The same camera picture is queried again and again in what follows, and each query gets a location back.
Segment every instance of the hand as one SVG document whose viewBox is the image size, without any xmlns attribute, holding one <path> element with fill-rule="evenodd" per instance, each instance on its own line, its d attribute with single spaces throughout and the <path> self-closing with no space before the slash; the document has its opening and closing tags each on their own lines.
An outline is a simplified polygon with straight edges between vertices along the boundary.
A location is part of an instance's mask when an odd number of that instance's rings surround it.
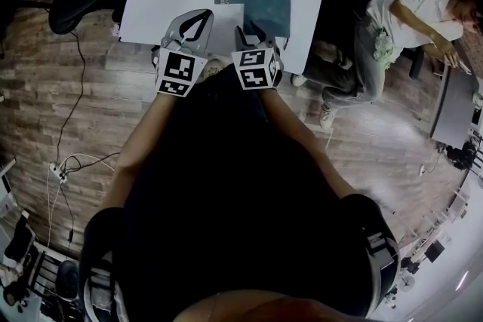
<svg viewBox="0 0 483 322">
<path fill-rule="evenodd" d="M 436 34 L 432 38 L 432 41 L 436 48 L 445 56 L 445 65 L 457 68 L 459 66 L 460 57 L 453 44 L 441 34 Z"/>
</svg>

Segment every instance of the white t-shirt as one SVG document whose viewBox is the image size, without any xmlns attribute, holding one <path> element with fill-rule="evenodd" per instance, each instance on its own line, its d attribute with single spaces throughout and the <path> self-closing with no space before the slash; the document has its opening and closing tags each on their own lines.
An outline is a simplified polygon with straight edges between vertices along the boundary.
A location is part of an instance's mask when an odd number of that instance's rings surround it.
<svg viewBox="0 0 483 322">
<path fill-rule="evenodd" d="M 389 7 L 395 0 L 371 0 L 367 13 L 371 15 L 379 28 L 384 28 L 394 42 L 399 53 L 403 48 L 415 48 L 432 43 L 427 36 L 399 21 L 389 12 Z M 463 25 L 456 20 L 441 21 L 449 0 L 399 0 L 404 6 L 428 26 L 431 26 L 448 41 L 463 36 Z"/>
</svg>

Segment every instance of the cable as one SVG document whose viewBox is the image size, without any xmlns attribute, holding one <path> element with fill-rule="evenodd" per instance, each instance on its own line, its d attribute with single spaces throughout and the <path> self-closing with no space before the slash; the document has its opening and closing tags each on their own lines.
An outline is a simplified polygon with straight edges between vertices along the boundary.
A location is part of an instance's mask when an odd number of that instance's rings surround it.
<svg viewBox="0 0 483 322">
<path fill-rule="evenodd" d="M 51 212 L 51 195 L 48 192 L 48 177 L 50 176 L 50 174 L 51 174 L 51 166 L 47 164 L 47 214 Z"/>
<path fill-rule="evenodd" d="M 67 255 L 69 255 L 70 244 L 72 243 L 72 239 L 74 237 L 74 215 L 72 215 L 72 210 L 70 209 L 69 201 L 67 200 L 67 196 L 64 193 L 62 186 L 60 186 L 60 191 L 62 192 L 63 198 L 66 199 L 67 208 L 69 208 L 70 217 L 72 218 L 72 228 L 70 229 L 70 232 L 69 232 L 69 248 L 67 249 Z"/>
<path fill-rule="evenodd" d="M 59 197 L 59 192 L 60 192 L 60 184 L 59 184 L 59 189 L 57 190 L 57 194 L 55 195 L 55 200 L 54 203 L 52 204 L 52 211 L 49 213 L 49 220 L 48 220 L 48 242 L 47 242 L 47 249 L 51 245 L 51 232 L 52 232 L 52 216 L 54 215 L 54 207 L 55 203 L 57 203 L 57 198 Z"/>
<path fill-rule="evenodd" d="M 330 130 L 331 130 L 331 135 L 329 136 L 329 140 L 327 141 L 327 145 L 325 146 L 325 151 L 327 151 L 329 144 L 331 143 L 331 140 L 332 140 L 332 135 L 334 134 L 334 128 L 331 127 Z"/>
<path fill-rule="evenodd" d="M 82 167 L 81 162 L 78 160 L 78 158 L 76 156 L 73 156 L 72 158 L 77 161 L 77 164 L 78 164 L 78 167 L 79 168 Z"/>
<path fill-rule="evenodd" d="M 87 164 L 87 165 L 82 165 L 80 166 L 79 168 L 77 169 L 74 169 L 74 168 L 68 168 L 67 170 L 64 170 L 66 173 L 71 173 L 71 172 L 77 172 L 81 169 L 84 169 L 85 167 L 90 167 L 91 165 L 94 165 L 94 164 L 97 164 L 97 163 L 102 163 L 104 165 L 106 165 L 110 170 L 114 170 L 113 167 L 111 167 L 109 164 L 105 163 L 104 160 L 106 160 L 107 158 L 109 157 L 112 157 L 114 155 L 118 155 L 120 152 L 116 152 L 116 153 L 112 153 L 111 155 L 108 155 L 104 158 L 98 158 L 96 156 L 93 156 L 93 155 L 86 155 L 85 153 L 74 153 L 70 156 L 67 156 L 66 159 L 64 161 L 62 161 L 62 164 L 60 165 L 60 169 L 62 170 L 62 166 L 67 162 L 67 160 L 71 157 L 74 157 L 76 155 L 80 155 L 80 156 L 86 156 L 86 157 L 90 157 L 90 158 L 93 158 L 94 160 L 97 160 L 96 162 L 93 162 L 93 163 L 90 163 L 90 164 Z"/>
<path fill-rule="evenodd" d="M 67 125 L 67 122 L 69 121 L 70 117 L 72 116 L 75 108 L 77 107 L 78 105 L 78 102 L 81 100 L 82 96 L 84 95 L 84 73 L 85 73 L 85 58 L 84 56 L 82 55 L 82 52 L 81 52 L 81 44 L 79 42 L 79 39 L 78 39 L 78 36 L 76 34 L 74 34 L 73 32 L 71 32 L 72 35 L 75 36 L 75 38 L 77 39 L 77 49 L 78 49 L 78 53 L 79 55 L 81 56 L 81 59 L 82 59 L 82 62 L 84 63 L 83 67 L 82 67 L 82 75 L 81 75 L 81 93 L 80 95 L 78 96 L 78 99 L 77 101 L 75 101 L 75 104 L 74 106 L 72 107 L 72 110 L 70 111 L 69 115 L 67 116 L 65 122 L 63 123 L 62 127 L 60 128 L 60 135 L 59 135 L 59 141 L 57 141 L 57 157 L 55 159 L 55 165 L 57 166 L 58 162 L 59 162 L 59 146 L 60 146 L 60 141 L 62 140 L 62 133 L 63 133 L 63 129 L 64 127 Z"/>
<path fill-rule="evenodd" d="M 436 169 L 436 167 L 438 166 L 438 161 L 439 161 L 439 156 L 441 155 L 441 153 L 438 154 L 438 157 L 436 158 L 436 162 L 435 162 L 435 166 L 432 167 L 432 169 L 428 172 L 428 173 L 432 173 L 434 172 L 434 170 Z"/>
</svg>

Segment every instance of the person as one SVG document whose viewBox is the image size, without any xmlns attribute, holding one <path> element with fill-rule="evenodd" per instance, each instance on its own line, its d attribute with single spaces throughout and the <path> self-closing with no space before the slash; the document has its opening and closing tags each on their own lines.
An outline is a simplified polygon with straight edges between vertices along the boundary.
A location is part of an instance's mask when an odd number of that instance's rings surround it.
<svg viewBox="0 0 483 322">
<path fill-rule="evenodd" d="M 230 65 L 158 94 L 123 146 L 85 229 L 81 304 L 92 320 L 361 320 L 367 227 L 393 239 L 277 91 L 242 90 Z"/>
<path fill-rule="evenodd" d="M 371 0 L 367 14 L 355 25 L 355 65 L 348 71 L 328 66 L 311 55 L 302 75 L 325 86 L 320 125 L 331 127 L 338 109 L 377 100 L 383 92 L 385 70 L 404 48 L 421 46 L 430 56 L 458 67 L 460 58 L 451 41 L 463 30 L 481 33 L 482 15 L 475 0 Z"/>
</svg>

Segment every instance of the white sneaker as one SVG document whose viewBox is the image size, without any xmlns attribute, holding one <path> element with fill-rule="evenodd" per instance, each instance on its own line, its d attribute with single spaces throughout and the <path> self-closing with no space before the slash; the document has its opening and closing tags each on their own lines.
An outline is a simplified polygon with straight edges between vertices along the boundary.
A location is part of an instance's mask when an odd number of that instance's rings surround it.
<svg viewBox="0 0 483 322">
<path fill-rule="evenodd" d="M 337 109 L 330 109 L 325 105 L 321 106 L 320 116 L 318 117 L 318 120 L 322 129 L 327 130 L 331 128 L 332 122 L 334 122 L 336 114 Z"/>
<path fill-rule="evenodd" d="M 307 82 L 307 78 L 305 78 L 302 74 L 300 75 L 292 74 L 292 76 L 290 77 L 290 82 L 292 83 L 293 86 L 300 87 Z"/>
</svg>

